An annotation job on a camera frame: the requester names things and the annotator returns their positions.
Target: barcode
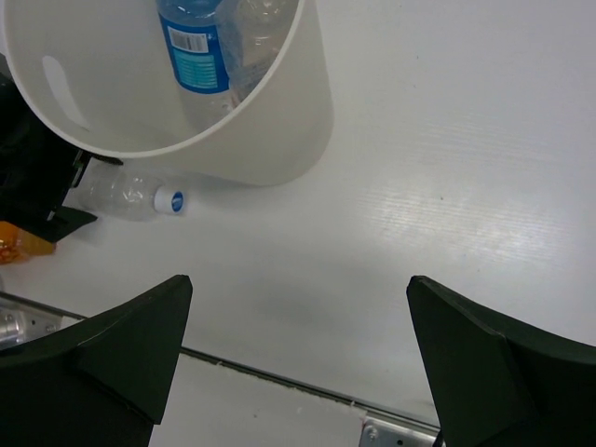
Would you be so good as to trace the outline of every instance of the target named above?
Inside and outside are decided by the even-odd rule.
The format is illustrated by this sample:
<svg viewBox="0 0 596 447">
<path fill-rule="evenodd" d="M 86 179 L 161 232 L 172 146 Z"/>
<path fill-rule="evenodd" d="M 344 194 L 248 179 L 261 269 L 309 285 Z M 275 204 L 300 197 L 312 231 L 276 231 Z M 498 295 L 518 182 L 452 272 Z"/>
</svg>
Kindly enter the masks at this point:
<svg viewBox="0 0 596 447">
<path fill-rule="evenodd" d="M 209 44 L 206 34 L 192 34 L 174 30 L 168 27 L 171 44 L 179 49 L 193 53 L 209 53 Z"/>
</svg>

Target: plastic bottle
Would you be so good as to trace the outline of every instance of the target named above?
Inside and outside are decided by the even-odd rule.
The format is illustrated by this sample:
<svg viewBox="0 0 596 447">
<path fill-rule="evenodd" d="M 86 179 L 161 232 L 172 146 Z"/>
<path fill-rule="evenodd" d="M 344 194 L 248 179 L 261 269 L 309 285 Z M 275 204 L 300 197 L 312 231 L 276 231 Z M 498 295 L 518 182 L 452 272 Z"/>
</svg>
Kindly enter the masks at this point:
<svg viewBox="0 0 596 447">
<path fill-rule="evenodd" d="M 23 263 L 33 256 L 52 254 L 56 245 L 21 230 L 8 222 L 0 222 L 0 264 Z"/>
<path fill-rule="evenodd" d="M 162 214 L 181 214 L 184 194 L 155 174 L 100 164 L 88 169 L 77 188 L 80 205 L 129 221 Z"/>
<path fill-rule="evenodd" d="M 220 44 L 235 106 L 273 65 L 297 7 L 298 0 L 223 0 L 218 7 Z"/>
<path fill-rule="evenodd" d="M 221 1 L 157 0 L 183 108 L 199 132 L 234 109 L 215 25 Z"/>
</svg>

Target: blue label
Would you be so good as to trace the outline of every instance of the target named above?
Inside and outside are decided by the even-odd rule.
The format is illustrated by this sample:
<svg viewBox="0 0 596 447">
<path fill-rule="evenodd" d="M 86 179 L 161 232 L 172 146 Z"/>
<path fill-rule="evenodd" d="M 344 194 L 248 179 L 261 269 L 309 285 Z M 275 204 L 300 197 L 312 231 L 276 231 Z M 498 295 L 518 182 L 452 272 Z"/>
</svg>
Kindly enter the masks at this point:
<svg viewBox="0 0 596 447">
<path fill-rule="evenodd" d="M 215 25 L 184 26 L 159 17 L 178 83 L 207 95 L 227 91 L 230 80 Z"/>
<path fill-rule="evenodd" d="M 174 212 L 180 212 L 184 208 L 184 194 L 180 191 L 171 199 L 171 208 Z"/>
</svg>

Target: white bottle cap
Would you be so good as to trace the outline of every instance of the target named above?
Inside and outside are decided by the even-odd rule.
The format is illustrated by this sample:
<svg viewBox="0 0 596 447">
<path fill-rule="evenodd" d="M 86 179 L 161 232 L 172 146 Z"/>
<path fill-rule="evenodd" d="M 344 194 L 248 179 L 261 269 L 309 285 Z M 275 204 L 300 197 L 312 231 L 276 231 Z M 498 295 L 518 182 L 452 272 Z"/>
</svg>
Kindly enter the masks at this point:
<svg viewBox="0 0 596 447">
<path fill-rule="evenodd" d="M 177 189 L 161 186 L 157 189 L 153 207 L 163 214 L 180 214 L 184 209 L 184 194 Z"/>
</svg>

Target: blue plastic bottle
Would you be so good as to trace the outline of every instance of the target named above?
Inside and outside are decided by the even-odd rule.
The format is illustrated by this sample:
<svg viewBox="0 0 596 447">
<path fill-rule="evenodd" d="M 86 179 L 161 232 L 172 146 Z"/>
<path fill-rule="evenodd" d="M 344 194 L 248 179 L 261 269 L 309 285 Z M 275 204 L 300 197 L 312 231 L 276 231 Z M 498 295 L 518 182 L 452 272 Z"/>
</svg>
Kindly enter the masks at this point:
<svg viewBox="0 0 596 447">
<path fill-rule="evenodd" d="M 157 0 L 169 57 L 189 122 L 202 131 L 233 104 L 215 26 L 222 0 Z"/>
</svg>

